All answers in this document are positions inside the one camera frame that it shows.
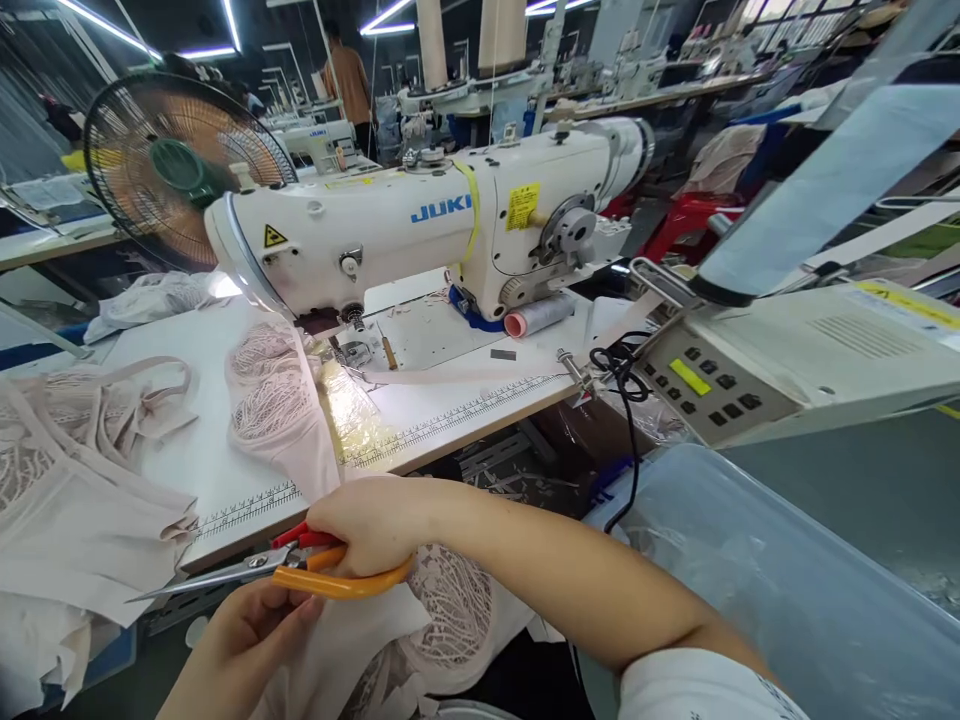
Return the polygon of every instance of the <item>electric fan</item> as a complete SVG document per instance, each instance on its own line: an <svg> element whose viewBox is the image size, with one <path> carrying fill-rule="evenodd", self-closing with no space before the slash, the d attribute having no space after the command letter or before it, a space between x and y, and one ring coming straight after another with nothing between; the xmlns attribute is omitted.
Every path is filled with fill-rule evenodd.
<svg viewBox="0 0 960 720"><path fill-rule="evenodd" d="M239 190L244 162L260 185L297 181L293 165L247 110L178 75L128 75L104 88L83 128L87 172L104 207L130 237L183 270L217 264L203 211Z"/></svg>

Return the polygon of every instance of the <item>warning triangle sticker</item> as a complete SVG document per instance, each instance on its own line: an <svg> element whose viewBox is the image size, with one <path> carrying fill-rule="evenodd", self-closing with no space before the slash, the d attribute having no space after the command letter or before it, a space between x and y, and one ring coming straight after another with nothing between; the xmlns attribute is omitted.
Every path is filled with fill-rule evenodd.
<svg viewBox="0 0 960 720"><path fill-rule="evenodd" d="M267 225L263 229L263 246L264 247L273 247L275 245L282 245L287 239L272 225Z"/></svg>

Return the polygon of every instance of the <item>ruler tape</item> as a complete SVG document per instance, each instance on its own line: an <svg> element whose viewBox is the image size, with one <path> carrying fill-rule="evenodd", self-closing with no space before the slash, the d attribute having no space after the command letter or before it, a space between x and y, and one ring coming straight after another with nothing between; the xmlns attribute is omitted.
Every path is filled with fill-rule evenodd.
<svg viewBox="0 0 960 720"><path fill-rule="evenodd" d="M395 433L380 442L364 448L358 452L340 458L342 465L354 467L369 467L385 458L413 447L444 430L461 425L468 420L490 412L514 398L543 387L547 383L557 380L554 375L523 378L508 385L497 388L491 393L468 403L464 403L447 412L430 418L419 425ZM274 485L268 490L257 493L246 500L241 500L229 507L200 518L194 542L208 538L229 528L235 527L247 520L260 515L267 510L284 505L300 497L300 491L292 481Z"/></svg>

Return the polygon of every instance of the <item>black cable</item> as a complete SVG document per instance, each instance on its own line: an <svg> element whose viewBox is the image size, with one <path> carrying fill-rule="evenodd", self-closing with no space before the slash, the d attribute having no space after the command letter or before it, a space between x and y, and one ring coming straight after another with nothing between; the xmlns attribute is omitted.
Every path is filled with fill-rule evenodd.
<svg viewBox="0 0 960 720"><path fill-rule="evenodd" d="M590 362L598 369L612 373L617 383L617 389L611 392L617 393L623 400L623 409L627 415L627 429L630 432L630 451L633 454L633 483L630 486L630 499L604 525L603 532L607 535L610 534L613 526L630 512L630 508L637 499L637 488L640 485L640 451L637 449L637 429L633 425L633 411L630 409L630 404L646 400L650 397L650 389L633 372L636 362L634 352L650 335L651 333L641 331L628 332L609 348L594 348L590 351ZM628 383L633 383L636 389L629 389Z"/></svg>

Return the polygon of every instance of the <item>transparent plastic container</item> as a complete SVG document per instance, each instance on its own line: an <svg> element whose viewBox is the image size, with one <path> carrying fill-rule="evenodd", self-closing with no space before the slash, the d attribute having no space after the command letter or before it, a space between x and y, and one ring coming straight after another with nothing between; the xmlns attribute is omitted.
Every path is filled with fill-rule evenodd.
<svg viewBox="0 0 960 720"><path fill-rule="evenodd" d="M585 522L602 527L630 480ZM620 527L752 640L810 718L960 717L960 622L717 453L658 454Z"/></svg>

